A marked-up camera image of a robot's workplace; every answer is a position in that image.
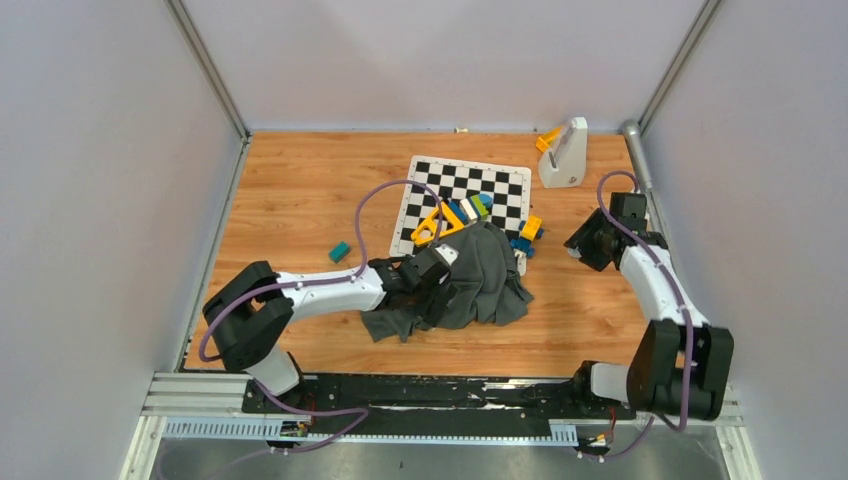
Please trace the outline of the grey t-shirt garment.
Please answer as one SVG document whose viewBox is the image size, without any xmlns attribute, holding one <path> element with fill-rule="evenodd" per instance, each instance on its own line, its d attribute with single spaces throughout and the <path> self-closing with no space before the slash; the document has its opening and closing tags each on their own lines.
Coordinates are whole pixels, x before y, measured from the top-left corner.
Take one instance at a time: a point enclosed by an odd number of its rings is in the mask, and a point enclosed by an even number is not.
<svg viewBox="0 0 848 480">
<path fill-rule="evenodd" d="M 460 330 L 473 322 L 509 325 L 528 314 L 534 296 L 518 273 L 517 259 L 504 231 L 490 222 L 476 223 L 444 242 L 458 251 L 448 286 L 422 306 L 363 312 L 361 320 L 373 341 L 398 337 L 407 342 L 417 331 Z"/>
</svg>

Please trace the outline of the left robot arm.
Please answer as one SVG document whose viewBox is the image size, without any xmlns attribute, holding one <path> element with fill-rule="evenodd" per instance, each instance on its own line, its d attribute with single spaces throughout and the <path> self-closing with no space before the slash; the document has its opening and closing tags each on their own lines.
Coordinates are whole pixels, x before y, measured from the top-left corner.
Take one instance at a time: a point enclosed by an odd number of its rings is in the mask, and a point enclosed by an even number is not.
<svg viewBox="0 0 848 480">
<path fill-rule="evenodd" d="M 207 331 L 200 356 L 222 361 L 230 373 L 248 373 L 279 411 L 296 412 L 307 389 L 293 357 L 277 346 L 289 324 L 346 311 L 441 312 L 452 294 L 448 280 L 458 258 L 453 247 L 437 245 L 325 273 L 275 272 L 266 261 L 253 262 L 204 306 Z"/>
</svg>

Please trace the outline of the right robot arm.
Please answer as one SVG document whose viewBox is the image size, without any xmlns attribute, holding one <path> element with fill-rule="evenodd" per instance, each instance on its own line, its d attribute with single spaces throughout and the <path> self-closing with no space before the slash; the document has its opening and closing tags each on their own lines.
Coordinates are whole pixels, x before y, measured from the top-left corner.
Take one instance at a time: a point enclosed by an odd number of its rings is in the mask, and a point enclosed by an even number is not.
<svg viewBox="0 0 848 480">
<path fill-rule="evenodd" d="M 637 296 L 647 327 L 629 365 L 585 361 L 571 403 L 596 417 L 611 402 L 681 419 L 719 417 L 734 338 L 691 303 L 671 265 L 665 238 L 648 228 L 647 200 L 615 192 L 566 241 L 569 254 L 595 271 L 614 266 Z"/>
</svg>

